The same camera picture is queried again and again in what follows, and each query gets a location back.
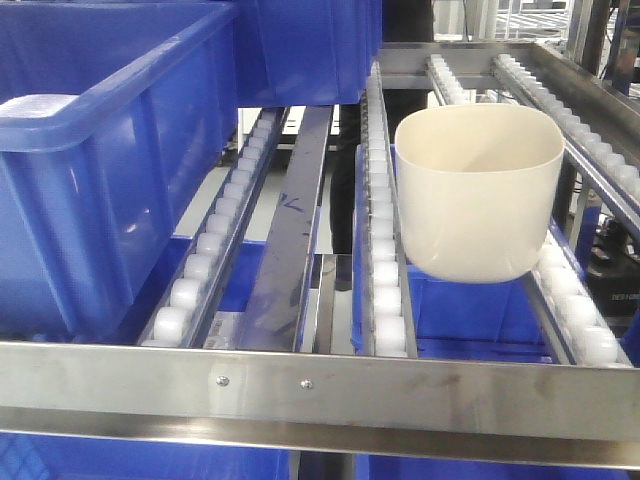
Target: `stainless steel bar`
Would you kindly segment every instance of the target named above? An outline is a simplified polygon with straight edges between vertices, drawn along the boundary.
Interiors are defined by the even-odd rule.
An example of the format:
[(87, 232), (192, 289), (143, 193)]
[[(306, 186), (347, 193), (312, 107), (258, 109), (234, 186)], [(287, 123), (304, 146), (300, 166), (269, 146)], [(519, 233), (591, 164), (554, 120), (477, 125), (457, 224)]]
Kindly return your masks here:
[(578, 200), (576, 202), (576, 214), (573, 218), (573, 225), (571, 226), (571, 230), (569, 232), (569, 247), (574, 252), (576, 251), (576, 246), (578, 245), (578, 237), (580, 236), (580, 228), (582, 226), (582, 219), (584, 218), (584, 212), (587, 208), (587, 201), (589, 200), (589, 195), (593, 190), (587, 184), (582, 185), (582, 189), (580, 190), (580, 194), (578, 195)]
[(335, 255), (322, 256), (320, 285), (318, 293), (318, 312), (316, 315), (316, 335), (313, 341), (313, 353), (331, 353), (331, 335), (333, 333), (333, 300), (336, 291), (337, 258)]
[[(629, 465), (640, 466), (640, 373), (632, 369), (89, 345), (0, 347), (0, 364), (6, 366), (0, 370), (2, 430), (225, 442), (232, 434), (206, 422), (237, 419), (256, 428), (277, 422), (273, 435), (280, 442), (301, 423), (343, 432), (345, 443), (349, 426), (391, 429), (399, 444), (413, 431), (483, 434), (487, 442), (493, 435), (531, 437), (541, 444), (575, 439), (575, 449), (553, 454), (561, 463), (582, 457), (577, 450), (595, 441), (612, 458), (633, 452)], [(203, 424), (201, 418), (208, 420)], [(252, 441), (245, 436), (241, 443)], [(296, 446), (306, 449), (315, 440), (310, 435), (306, 441)], [(465, 450), (449, 447), (452, 454)], [(396, 447), (380, 448), (392, 453)], [(549, 454), (525, 449), (519, 455), (535, 462)]]
[(577, 0), (569, 27), (566, 55), (592, 75), (598, 75), (609, 19), (609, 3)]
[[(264, 184), (264, 180), (269, 169), (269, 164), (271, 162), (273, 153), (277, 147), (278, 137), (282, 131), (283, 121), (286, 116), (285, 109), (268, 109), (264, 112), (267, 112), (268, 115), (274, 115), (276, 120), (273, 123), (273, 129), (267, 137), (267, 144), (256, 166), (257, 174), (252, 181), (251, 193), (239, 207), (238, 220), (233, 225), (233, 231), (229, 236), (229, 241), (222, 247), (222, 251), (220, 252), (219, 258), (214, 267), (215, 271), (213, 272), (211, 280), (208, 284), (209, 286), (203, 295), (203, 301), (194, 311), (191, 325), (184, 338), (182, 339), (182, 342), (180, 343), (180, 346), (182, 348), (200, 348), (206, 339), (207, 333), (211, 326), (211, 321), (213, 320), (215, 312), (218, 309), (218, 305), (220, 303), (220, 299), (222, 298), (224, 288), (226, 287), (231, 269), (233, 268), (233, 263), (238, 255), (240, 245), (244, 238), (244, 233), (249, 225), (251, 213), (255, 208), (256, 202), (258, 201), (260, 190), (262, 189), (262, 185)], [(252, 129), (248, 138), (251, 138), (254, 129)], [(167, 290), (164, 292), (160, 302), (158, 303), (158, 308), (168, 304), (173, 282), (177, 278), (180, 278), (182, 276), (182, 272), (184, 270), (184, 261), (188, 254), (195, 252), (196, 239), (200, 233), (205, 231), (207, 218), (213, 213), (217, 200), (222, 197), (223, 187), (228, 183), (230, 177), (231, 170), (229, 170), (229, 173), (223, 181), (220, 190), (211, 202), (211, 206), (205, 214), (202, 224), (192, 238), (191, 244), (187, 249), (184, 259), (182, 260), (182, 262), (180, 262), (178, 268), (176, 269), (176, 273), (169, 282)], [(149, 323), (140, 335), (138, 344), (141, 344), (149, 337), (151, 330), (153, 329), (156, 312), (154, 312), (154, 314), (151, 316)]]
[[(361, 135), (366, 135), (366, 126), (364, 122), (367, 116), (367, 98), (366, 95), (361, 101), (361, 116), (363, 119)], [(371, 239), (369, 238), (369, 208), (365, 198), (366, 189), (366, 173), (365, 173), (365, 155), (366, 146), (361, 146), (363, 150), (356, 155), (356, 191), (355, 191), (355, 208), (354, 208), (354, 245), (360, 245), (353, 252), (353, 265), (358, 265), (359, 271), (354, 272), (353, 288), (360, 289), (361, 297), (359, 303), (359, 312), (361, 319), (361, 338), (362, 346), (360, 353), (362, 355), (374, 355), (374, 339), (373, 339), (373, 287), (371, 277), (373, 275), (372, 265), (369, 252), (371, 252)]]
[(404, 430), (396, 427), (319, 425), (224, 418), (158, 418), (146, 415), (123, 417), (110, 413), (59, 410), (38, 411), (34, 414), (22, 409), (0, 409), (0, 422), (3, 425), (9, 425), (11, 431), (46, 431), (62, 435), (284, 449), (303, 447), (307, 450), (323, 452), (364, 452), (379, 455), (628, 470), (639, 468), (640, 456), (638, 442), (611, 443), (593, 440), (461, 434)]
[(332, 107), (307, 107), (271, 223), (264, 258), (237, 334), (240, 349), (292, 351), (301, 340), (316, 210)]

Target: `blue plastic crate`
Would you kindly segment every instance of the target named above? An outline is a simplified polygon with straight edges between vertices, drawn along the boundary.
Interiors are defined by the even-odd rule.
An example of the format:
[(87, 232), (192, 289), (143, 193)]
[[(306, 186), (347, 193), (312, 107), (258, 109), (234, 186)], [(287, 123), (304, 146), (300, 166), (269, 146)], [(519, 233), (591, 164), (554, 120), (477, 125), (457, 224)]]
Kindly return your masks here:
[(0, 4), (0, 329), (113, 331), (236, 124), (227, 3)]
[(287, 480), (288, 453), (0, 434), (1, 480)]
[(380, 0), (234, 1), (241, 106), (358, 102), (380, 45)]
[(417, 338), (535, 344), (540, 328), (520, 280), (464, 284), (409, 267)]
[(359, 455), (357, 480), (629, 480), (621, 470)]

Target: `white roller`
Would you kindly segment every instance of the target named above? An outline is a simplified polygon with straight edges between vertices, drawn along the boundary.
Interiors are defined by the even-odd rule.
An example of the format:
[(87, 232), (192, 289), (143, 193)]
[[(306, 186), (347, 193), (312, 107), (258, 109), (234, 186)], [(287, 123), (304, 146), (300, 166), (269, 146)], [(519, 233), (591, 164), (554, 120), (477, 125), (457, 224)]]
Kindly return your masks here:
[(379, 316), (375, 317), (375, 329), (373, 339), (378, 350), (405, 350), (406, 348), (406, 327), (404, 318)]
[(215, 257), (222, 249), (224, 237), (219, 233), (201, 233), (196, 243), (196, 253)]
[(593, 149), (596, 147), (596, 145), (600, 145), (602, 143), (600, 135), (594, 132), (583, 133), (582, 135), (580, 135), (578, 140), (580, 140), (582, 145), (584, 145), (584, 148), (586, 148), (589, 152), (593, 152)]
[(552, 269), (550, 273), (549, 292), (554, 302), (558, 302), (567, 295), (578, 295), (581, 293), (580, 281), (572, 270)]
[(368, 118), (376, 118), (382, 115), (382, 105), (379, 100), (369, 99), (369, 105), (367, 106), (367, 111), (369, 112)]
[(551, 291), (551, 279), (557, 274), (557, 272), (566, 270), (566, 268), (558, 265), (550, 265), (542, 268), (538, 266), (538, 270), (540, 272), (540, 280), (542, 281), (542, 288), (545, 292), (550, 293)]
[(371, 258), (379, 260), (394, 260), (396, 258), (396, 242), (394, 240), (375, 238), (371, 242)]
[(605, 327), (589, 326), (576, 333), (574, 346), (587, 365), (606, 365), (618, 358), (618, 341)]
[(202, 297), (204, 283), (195, 278), (179, 278), (173, 282), (169, 305), (185, 310), (195, 310)]
[(601, 165), (607, 170), (609, 173), (613, 172), (613, 169), (618, 165), (624, 165), (624, 157), (619, 153), (610, 153), (606, 157), (601, 159)]
[(640, 178), (634, 180), (629, 185), (629, 193), (638, 201), (640, 201)]
[(268, 128), (254, 128), (251, 135), (255, 138), (264, 138), (265, 140), (269, 138), (269, 129)]
[(393, 238), (393, 221), (371, 217), (371, 238)]
[(393, 204), (382, 200), (373, 200), (371, 202), (371, 215), (378, 218), (393, 220)]
[(595, 157), (596, 161), (600, 164), (602, 164), (603, 159), (612, 152), (613, 149), (611, 148), (611, 145), (605, 142), (600, 142), (597, 145), (594, 145), (593, 149), (591, 150), (591, 153)]
[(373, 162), (387, 163), (387, 151), (382, 149), (369, 149), (369, 160)]
[(387, 173), (387, 161), (369, 160), (369, 174), (374, 173)]
[(247, 185), (240, 185), (238, 183), (227, 183), (224, 186), (223, 196), (225, 198), (234, 198), (236, 200), (242, 200), (244, 198), (244, 192), (247, 189)]
[(557, 115), (557, 113), (554, 113), (553, 109), (563, 107), (562, 102), (558, 102), (556, 96), (549, 92), (543, 94), (540, 97), (540, 103), (542, 103), (542, 105), (546, 107), (549, 112), (555, 115)]
[(543, 245), (538, 258), (538, 269), (543, 272), (551, 267), (566, 267), (567, 258), (562, 249), (556, 245)]
[(215, 212), (225, 217), (234, 217), (238, 208), (240, 208), (240, 200), (237, 198), (221, 197), (216, 200)]
[(261, 151), (264, 150), (264, 147), (266, 144), (267, 144), (266, 138), (251, 137), (249, 139), (249, 146), (256, 147), (258, 150), (261, 150)]
[(177, 345), (187, 329), (191, 311), (179, 307), (162, 307), (153, 322), (153, 338)]
[(231, 182), (238, 185), (248, 185), (251, 182), (251, 172), (247, 170), (235, 169), (231, 172)]
[(373, 314), (398, 317), (402, 313), (400, 287), (373, 286)]
[(369, 173), (369, 185), (372, 187), (388, 187), (389, 174), (385, 173)]
[(633, 165), (617, 165), (612, 170), (613, 178), (626, 189), (638, 178), (638, 169)]
[(254, 146), (245, 146), (242, 149), (242, 158), (249, 158), (251, 160), (259, 160), (262, 150)]
[(395, 287), (398, 285), (398, 263), (394, 261), (373, 262), (373, 284)]
[(369, 136), (369, 148), (372, 150), (386, 150), (387, 144), (383, 138), (371, 138)]
[(581, 135), (589, 133), (591, 131), (591, 128), (586, 123), (578, 122), (572, 123), (569, 126), (569, 131), (573, 133), (577, 138), (580, 138)]
[(207, 232), (219, 233), (226, 236), (231, 228), (231, 217), (214, 213), (207, 218)]
[(584, 327), (595, 325), (598, 321), (598, 309), (589, 297), (567, 295), (556, 302), (561, 319), (566, 323), (571, 335)]
[(381, 116), (369, 118), (369, 130), (380, 130), (384, 133), (384, 121)]
[(192, 253), (184, 262), (183, 275), (185, 278), (195, 278), (207, 281), (211, 276), (215, 257), (203, 253)]
[(241, 157), (238, 159), (238, 170), (253, 173), (256, 169), (256, 165), (258, 165), (258, 160), (254, 160), (253, 158)]
[(386, 187), (371, 187), (369, 189), (369, 198), (372, 201), (382, 201), (391, 203), (391, 188)]

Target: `metal support bar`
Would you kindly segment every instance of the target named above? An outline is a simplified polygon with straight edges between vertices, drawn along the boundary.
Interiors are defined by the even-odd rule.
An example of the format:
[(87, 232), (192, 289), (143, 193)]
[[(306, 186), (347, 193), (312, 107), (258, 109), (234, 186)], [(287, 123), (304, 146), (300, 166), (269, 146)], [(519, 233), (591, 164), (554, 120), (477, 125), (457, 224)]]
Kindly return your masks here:
[(609, 3), (602, 0), (576, 0), (569, 25), (567, 56), (596, 76), (609, 20)]
[(307, 107), (237, 348), (293, 351), (306, 308), (332, 107)]
[(318, 289), (318, 312), (316, 315), (316, 334), (313, 341), (313, 353), (324, 353), (327, 355), (331, 353), (333, 301), (336, 293), (336, 269), (336, 255), (323, 255)]
[(28, 343), (0, 364), (1, 430), (640, 467), (635, 370)]

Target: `metal rail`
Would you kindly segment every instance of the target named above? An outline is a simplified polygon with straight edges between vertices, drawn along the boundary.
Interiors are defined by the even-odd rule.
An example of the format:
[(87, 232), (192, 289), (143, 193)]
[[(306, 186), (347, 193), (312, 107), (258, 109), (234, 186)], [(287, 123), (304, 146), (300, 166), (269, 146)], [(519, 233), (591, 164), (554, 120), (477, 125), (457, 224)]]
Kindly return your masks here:
[[(589, 99), (585, 118), (637, 158), (638, 112), (541, 47), (395, 45), (382, 53), (383, 85), (430, 87), (425, 52), (446, 56), (466, 88), (499, 88), (491, 59), (514, 53), (568, 101)], [(242, 337), (246, 348), (288, 353), (2, 342), (0, 430), (640, 469), (635, 370), (291, 353), (322, 169), (302, 160), (324, 153), (330, 118), (329, 108), (310, 112), (270, 234), (281, 242), (270, 244)], [(294, 192), (305, 215), (287, 205)], [(295, 248), (281, 225), (300, 227), (288, 237)], [(284, 275), (289, 261), (295, 272)]]
[(332, 107), (307, 107), (236, 346), (294, 351), (301, 342)]
[(0, 363), (2, 430), (640, 468), (634, 370), (28, 343)]

